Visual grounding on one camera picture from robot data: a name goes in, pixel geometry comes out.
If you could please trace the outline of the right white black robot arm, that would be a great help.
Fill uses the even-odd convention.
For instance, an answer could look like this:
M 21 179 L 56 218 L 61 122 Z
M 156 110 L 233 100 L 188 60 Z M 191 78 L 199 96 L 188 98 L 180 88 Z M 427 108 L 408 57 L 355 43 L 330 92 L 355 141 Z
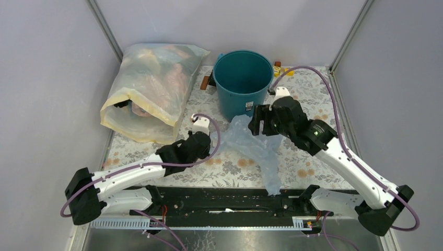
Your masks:
M 384 236 L 405 208 L 414 191 L 382 178 L 340 143 L 338 133 L 322 120 L 308 119 L 300 103 L 290 96 L 270 105 L 256 105 L 248 128 L 253 135 L 282 135 L 323 161 L 358 192 L 356 195 L 310 185 L 300 196 L 300 210 L 338 213 L 357 219 L 369 232 Z

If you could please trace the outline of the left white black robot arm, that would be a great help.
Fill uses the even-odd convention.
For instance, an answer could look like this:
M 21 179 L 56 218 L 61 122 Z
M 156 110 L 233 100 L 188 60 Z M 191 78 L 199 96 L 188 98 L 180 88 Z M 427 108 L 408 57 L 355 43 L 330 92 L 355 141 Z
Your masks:
M 64 194 L 66 204 L 61 212 L 74 225 L 83 225 L 106 212 L 145 210 L 155 215 L 162 208 L 159 194 L 148 188 L 129 188 L 150 179 L 167 177 L 198 165 L 209 156 L 210 133 L 189 131 L 186 140 L 159 148 L 150 156 L 116 169 L 91 173 L 87 167 L 76 171 Z

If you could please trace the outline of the light blue plastic trash bag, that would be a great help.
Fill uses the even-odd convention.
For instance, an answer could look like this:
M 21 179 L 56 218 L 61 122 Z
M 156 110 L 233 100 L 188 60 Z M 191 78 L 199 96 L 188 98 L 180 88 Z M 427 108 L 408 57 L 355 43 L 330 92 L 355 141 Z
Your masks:
M 279 135 L 253 136 L 248 129 L 251 118 L 236 116 L 230 123 L 216 120 L 221 141 L 211 160 L 215 170 L 212 185 L 230 188 L 264 188 L 269 196 L 280 194 L 278 149 Z

